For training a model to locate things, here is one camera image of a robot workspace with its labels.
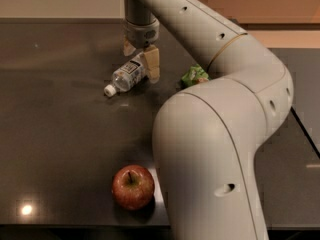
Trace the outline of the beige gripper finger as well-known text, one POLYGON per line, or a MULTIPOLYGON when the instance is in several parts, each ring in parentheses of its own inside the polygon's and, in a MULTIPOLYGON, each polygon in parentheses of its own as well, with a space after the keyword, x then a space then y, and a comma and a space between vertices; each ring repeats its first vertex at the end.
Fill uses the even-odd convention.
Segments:
POLYGON ((141 52, 141 61, 145 75, 151 83, 157 83, 160 79, 160 55, 155 45, 144 48, 141 52))
POLYGON ((136 51, 134 45, 130 42, 127 36, 124 36, 123 40, 123 54, 128 57, 136 51))

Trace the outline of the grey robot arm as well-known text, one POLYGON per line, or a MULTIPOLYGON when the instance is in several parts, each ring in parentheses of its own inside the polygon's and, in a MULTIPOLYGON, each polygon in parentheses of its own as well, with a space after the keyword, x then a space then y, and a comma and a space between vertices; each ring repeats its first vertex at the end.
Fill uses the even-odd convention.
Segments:
POLYGON ((286 66, 198 0, 127 0, 152 13, 211 76, 169 98, 153 156, 175 240, 269 240, 254 172, 257 149, 282 125, 294 88, 286 66))

